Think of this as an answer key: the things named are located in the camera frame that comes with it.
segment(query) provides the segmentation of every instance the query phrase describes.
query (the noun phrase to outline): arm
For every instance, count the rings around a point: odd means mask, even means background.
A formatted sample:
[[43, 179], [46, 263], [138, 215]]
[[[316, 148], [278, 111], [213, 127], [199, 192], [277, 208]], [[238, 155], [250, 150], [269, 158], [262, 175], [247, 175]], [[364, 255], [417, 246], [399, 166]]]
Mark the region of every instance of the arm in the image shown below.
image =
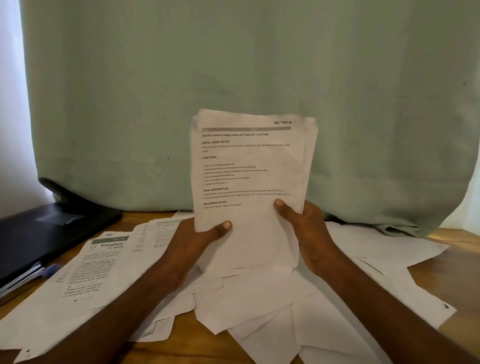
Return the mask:
[[195, 232], [192, 218], [182, 221], [162, 257], [133, 285], [57, 346], [29, 362], [110, 363], [160, 301], [185, 282], [205, 248], [231, 227], [226, 221], [209, 231]]
[[297, 214], [276, 200], [278, 213], [289, 221], [307, 267], [340, 296], [394, 363], [479, 363], [410, 311], [364, 273], [335, 245], [322, 212], [305, 201]]

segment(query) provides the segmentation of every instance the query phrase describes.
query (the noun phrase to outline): table surface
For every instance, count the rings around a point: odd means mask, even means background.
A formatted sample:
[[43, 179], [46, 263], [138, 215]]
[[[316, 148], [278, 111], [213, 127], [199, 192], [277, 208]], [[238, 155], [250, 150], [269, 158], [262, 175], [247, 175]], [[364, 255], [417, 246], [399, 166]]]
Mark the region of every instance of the table surface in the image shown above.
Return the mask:
[[[108, 231], [132, 231], [141, 223], [168, 218], [172, 213], [123, 213]], [[415, 282], [450, 303], [458, 311], [441, 327], [447, 337], [480, 358], [480, 237], [464, 230], [437, 229], [429, 239], [451, 247], [441, 255], [409, 268]], [[78, 254], [83, 244], [71, 249], [55, 263], [65, 264]], [[31, 288], [0, 307], [0, 319], [28, 297]], [[226, 331], [212, 334], [188, 312], [175, 318], [166, 341], [125, 346], [119, 362], [126, 364], [243, 364], [253, 363], [248, 354]], [[302, 363], [297, 356], [294, 364]]]

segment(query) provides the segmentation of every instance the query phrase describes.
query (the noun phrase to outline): fabric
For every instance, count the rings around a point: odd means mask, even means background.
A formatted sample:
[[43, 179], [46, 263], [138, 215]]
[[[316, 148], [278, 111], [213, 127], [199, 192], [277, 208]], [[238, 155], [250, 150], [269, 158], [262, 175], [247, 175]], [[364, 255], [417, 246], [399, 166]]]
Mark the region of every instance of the fabric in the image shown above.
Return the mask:
[[23, 2], [40, 177], [122, 210], [191, 209], [200, 108], [317, 119], [307, 198], [424, 236], [479, 145], [480, 2]]

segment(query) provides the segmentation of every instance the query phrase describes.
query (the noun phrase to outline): curtain fold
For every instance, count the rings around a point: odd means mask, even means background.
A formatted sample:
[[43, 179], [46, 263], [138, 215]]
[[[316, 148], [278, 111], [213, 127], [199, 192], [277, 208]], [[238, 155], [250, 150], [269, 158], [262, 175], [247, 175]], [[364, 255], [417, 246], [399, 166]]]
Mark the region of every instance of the curtain fold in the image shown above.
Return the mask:
[[425, 236], [479, 147], [478, 0], [23, 1], [40, 177], [130, 211], [192, 207], [198, 109], [319, 132], [307, 198]]

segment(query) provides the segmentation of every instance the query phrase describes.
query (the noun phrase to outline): gray header bar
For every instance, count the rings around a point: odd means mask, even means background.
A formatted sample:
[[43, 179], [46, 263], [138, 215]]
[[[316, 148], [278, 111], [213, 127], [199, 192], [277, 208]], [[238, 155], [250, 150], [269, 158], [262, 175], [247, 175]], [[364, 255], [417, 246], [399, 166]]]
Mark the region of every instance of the gray header bar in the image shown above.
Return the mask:
[[202, 132], [268, 132], [291, 129], [291, 126], [272, 126], [268, 128], [202, 128]]

